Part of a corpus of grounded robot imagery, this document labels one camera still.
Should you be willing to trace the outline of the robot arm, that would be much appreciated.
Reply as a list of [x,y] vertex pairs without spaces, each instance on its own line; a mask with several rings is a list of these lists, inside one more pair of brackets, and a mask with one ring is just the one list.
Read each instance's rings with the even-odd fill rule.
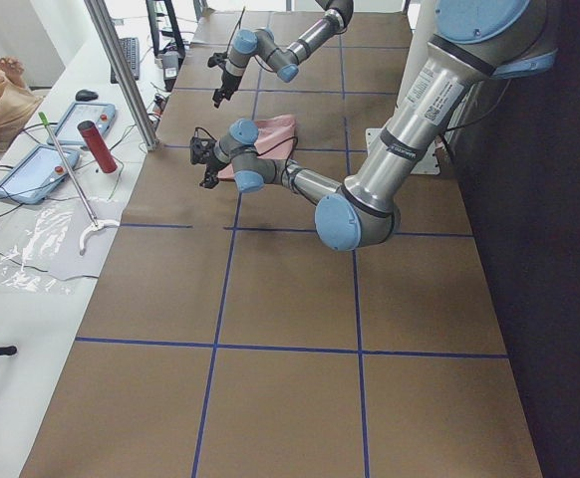
[[291,159],[267,159],[255,147],[257,125],[239,119],[221,138],[193,135],[190,159],[205,168],[201,184],[216,186],[219,173],[231,168],[242,193],[277,184],[309,200],[317,233],[334,250],[383,243],[400,224],[397,191],[468,90],[553,66],[560,11],[557,1],[439,1],[426,61],[355,174],[339,182]]
[[258,60],[263,69],[282,82],[290,83],[302,63],[332,37],[347,30],[354,14],[353,1],[318,1],[318,5],[324,11],[322,17],[288,46],[279,45],[269,28],[235,29],[227,49],[214,53],[207,61],[209,68],[222,71],[221,85],[212,95],[213,105],[218,109],[223,101],[231,100],[251,59]]

